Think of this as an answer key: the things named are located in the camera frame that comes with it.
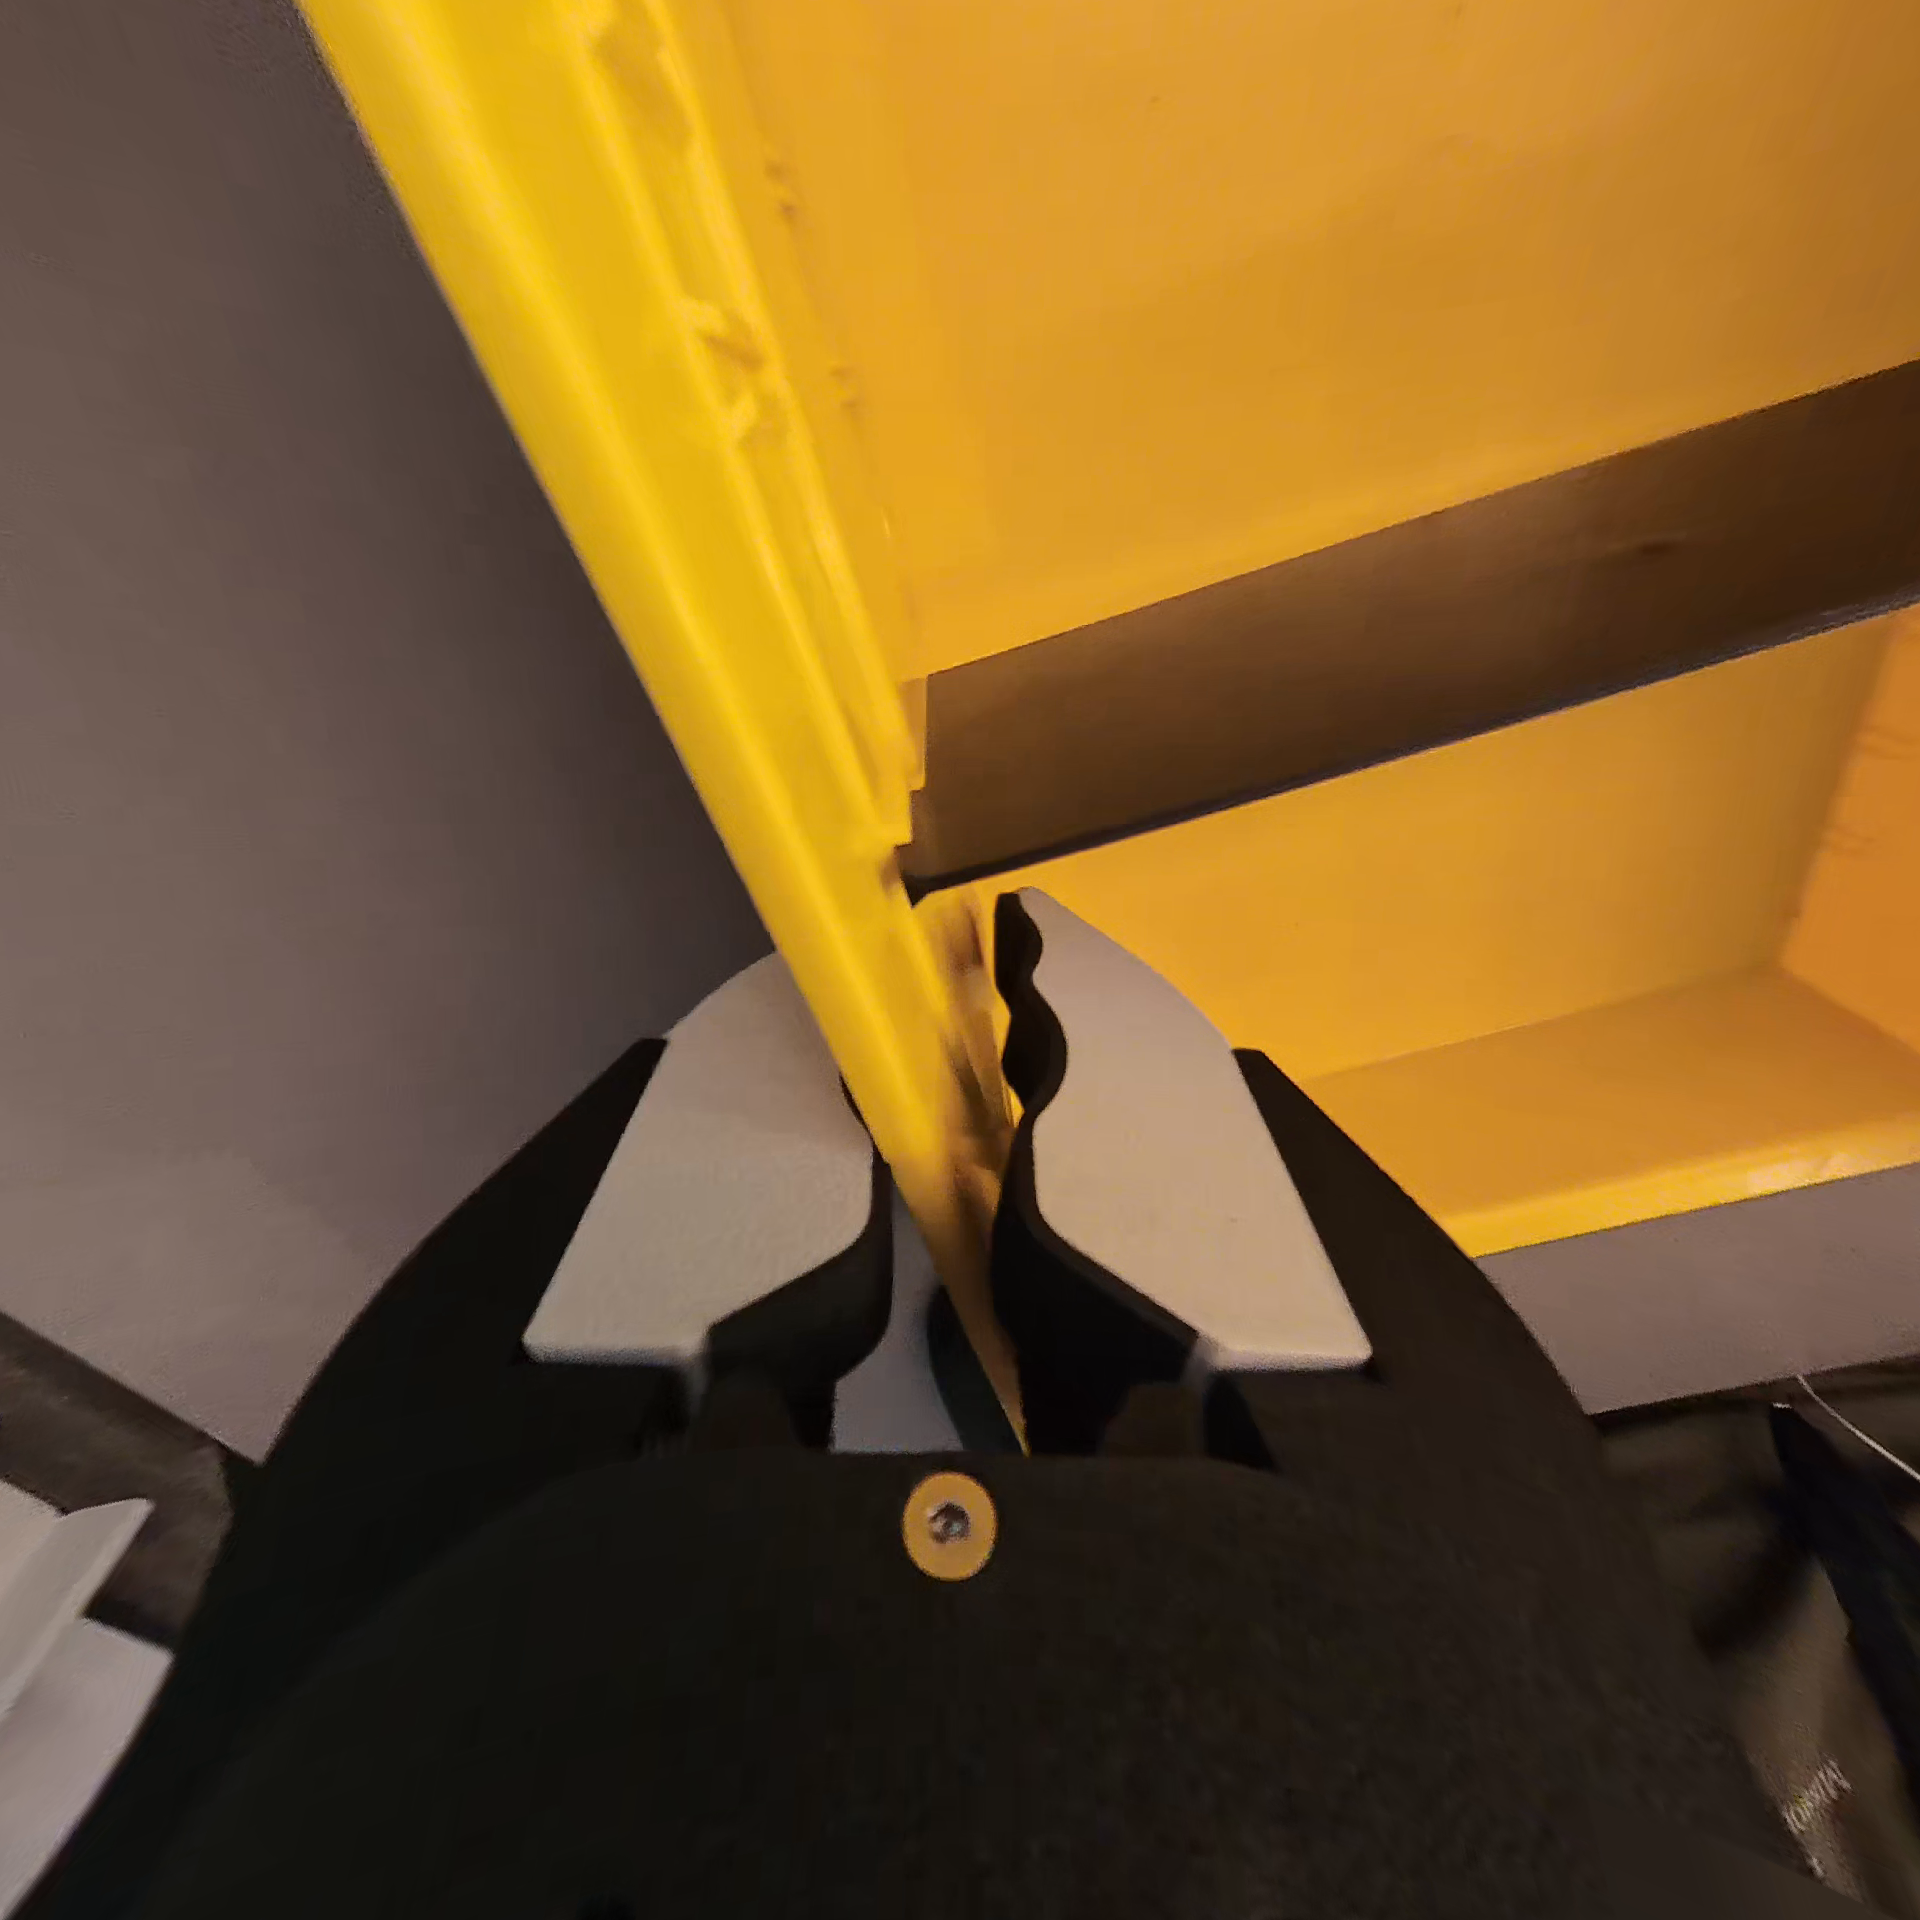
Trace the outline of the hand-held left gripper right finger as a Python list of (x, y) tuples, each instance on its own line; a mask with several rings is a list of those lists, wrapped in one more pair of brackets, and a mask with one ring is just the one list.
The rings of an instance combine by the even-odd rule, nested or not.
[(1266, 1389), (1368, 1384), (1377, 1352), (1227, 1035), (1051, 894), (994, 899), (1017, 1097), (993, 1306), (1024, 1445), (1095, 1452), (1127, 1403), (1260, 1452)]

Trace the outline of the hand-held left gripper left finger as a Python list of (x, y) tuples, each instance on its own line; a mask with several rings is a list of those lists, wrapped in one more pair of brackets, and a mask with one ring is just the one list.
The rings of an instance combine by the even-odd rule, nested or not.
[(769, 954), (667, 1030), (521, 1350), (646, 1368), (686, 1410), (762, 1378), (827, 1447), (838, 1384), (891, 1315), (889, 1167)]

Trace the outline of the yellow plastic storage bin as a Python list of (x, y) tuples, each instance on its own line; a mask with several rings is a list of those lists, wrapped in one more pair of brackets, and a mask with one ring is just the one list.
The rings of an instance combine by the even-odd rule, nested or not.
[(935, 672), (1916, 360), (1916, 3), (300, 3), (1014, 1393), (994, 899), (1593, 1408), (1916, 1352), (1916, 603), (910, 899)]

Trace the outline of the black bin divider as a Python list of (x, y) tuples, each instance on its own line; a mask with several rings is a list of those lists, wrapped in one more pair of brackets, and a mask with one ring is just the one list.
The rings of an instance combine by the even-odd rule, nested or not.
[(1918, 362), (935, 672), (910, 899), (1918, 596)]

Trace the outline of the white paper sheets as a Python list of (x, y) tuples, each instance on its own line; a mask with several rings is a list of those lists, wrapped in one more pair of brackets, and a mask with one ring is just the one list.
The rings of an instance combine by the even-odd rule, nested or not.
[(1, 1910), (66, 1840), (145, 1715), (168, 1655), (91, 1620), (151, 1500), (59, 1512), (1, 1486)]

